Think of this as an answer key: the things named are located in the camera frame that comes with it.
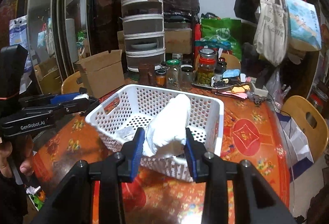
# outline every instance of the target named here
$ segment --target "table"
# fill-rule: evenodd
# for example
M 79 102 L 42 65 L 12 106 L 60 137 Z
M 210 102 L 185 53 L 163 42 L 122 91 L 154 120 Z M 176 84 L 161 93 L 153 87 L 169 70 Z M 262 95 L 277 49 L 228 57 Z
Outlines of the table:
M 192 88 L 191 93 L 212 96 L 224 102 L 224 135 L 221 157 L 239 162 L 249 159 L 289 207 L 290 174 L 277 118 L 269 104 L 256 106 L 249 100 L 217 96 Z M 35 172 L 42 189 L 51 194 L 79 159 L 89 163 L 105 159 L 108 150 L 96 130 L 76 115 L 34 156 Z M 205 184 L 187 183 L 140 167 L 133 183 L 122 184 L 126 222 L 200 223 Z M 93 224 L 98 223 L 99 182 L 95 183 Z M 234 223 L 233 184 L 228 182 L 229 223 Z

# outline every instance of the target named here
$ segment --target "human hand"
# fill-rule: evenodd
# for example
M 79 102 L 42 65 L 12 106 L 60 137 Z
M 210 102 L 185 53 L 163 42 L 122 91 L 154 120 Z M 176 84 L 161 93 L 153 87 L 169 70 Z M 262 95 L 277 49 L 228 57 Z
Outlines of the human hand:
M 33 141 L 31 136 L 27 136 L 24 148 L 21 149 L 22 155 L 25 157 L 24 161 L 19 167 L 19 170 L 25 174 L 25 176 L 31 176 L 33 174 Z M 0 143 L 0 172 L 6 178 L 11 178 L 13 172 L 8 164 L 7 158 L 13 151 L 11 142 L 6 141 Z

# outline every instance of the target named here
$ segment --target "brown mug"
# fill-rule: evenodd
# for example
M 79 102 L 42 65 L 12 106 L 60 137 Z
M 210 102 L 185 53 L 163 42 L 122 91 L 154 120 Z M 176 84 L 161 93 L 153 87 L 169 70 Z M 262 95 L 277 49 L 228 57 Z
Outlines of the brown mug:
M 151 64 L 141 64 L 138 66 L 140 85 L 155 86 L 155 66 Z

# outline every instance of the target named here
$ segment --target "red jar lid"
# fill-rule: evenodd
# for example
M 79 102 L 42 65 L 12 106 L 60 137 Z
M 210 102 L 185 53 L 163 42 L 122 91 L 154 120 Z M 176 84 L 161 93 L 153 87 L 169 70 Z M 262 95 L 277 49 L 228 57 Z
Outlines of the red jar lid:
M 216 63 L 216 60 L 213 58 L 204 58 L 200 56 L 199 63 L 205 65 L 214 65 Z

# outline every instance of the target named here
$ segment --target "dark clothing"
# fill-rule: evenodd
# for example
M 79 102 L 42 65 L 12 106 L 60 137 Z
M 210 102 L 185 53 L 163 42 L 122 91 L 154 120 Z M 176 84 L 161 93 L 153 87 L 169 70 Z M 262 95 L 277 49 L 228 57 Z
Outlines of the dark clothing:
M 22 224 L 28 213 L 24 185 L 17 185 L 14 178 L 0 173 L 0 223 Z

